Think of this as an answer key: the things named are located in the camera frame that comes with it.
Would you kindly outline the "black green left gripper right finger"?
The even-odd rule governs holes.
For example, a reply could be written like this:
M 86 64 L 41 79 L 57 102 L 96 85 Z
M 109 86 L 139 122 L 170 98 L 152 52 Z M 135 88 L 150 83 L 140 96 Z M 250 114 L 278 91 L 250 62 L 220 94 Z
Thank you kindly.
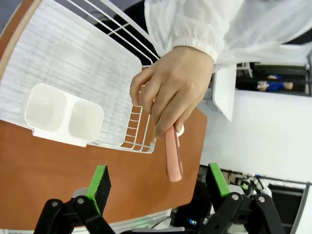
M 230 192 L 216 163 L 209 164 L 205 180 L 214 214 L 205 225 L 204 233 L 226 234 L 233 224 L 243 225 L 249 234 L 285 233 L 269 195 L 259 194 L 248 198 L 238 192 Z

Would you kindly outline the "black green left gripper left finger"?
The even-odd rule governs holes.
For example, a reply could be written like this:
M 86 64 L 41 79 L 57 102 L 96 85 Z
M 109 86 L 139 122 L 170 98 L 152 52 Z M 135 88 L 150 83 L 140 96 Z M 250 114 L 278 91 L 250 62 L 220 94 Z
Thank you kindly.
M 113 234 L 103 218 L 111 182 L 106 165 L 98 165 L 89 187 L 81 195 L 67 202 L 53 198 L 46 201 L 35 234 L 71 234 L 75 227 L 83 226 L 90 234 Z

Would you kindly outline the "person's right hand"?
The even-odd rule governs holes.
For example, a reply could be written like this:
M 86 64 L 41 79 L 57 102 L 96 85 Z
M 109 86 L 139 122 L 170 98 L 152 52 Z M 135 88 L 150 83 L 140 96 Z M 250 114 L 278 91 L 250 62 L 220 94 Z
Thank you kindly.
M 170 127 L 181 130 L 204 98 L 213 64 L 204 52 L 178 46 L 132 79 L 132 103 L 152 116 L 154 139 L 161 138 Z

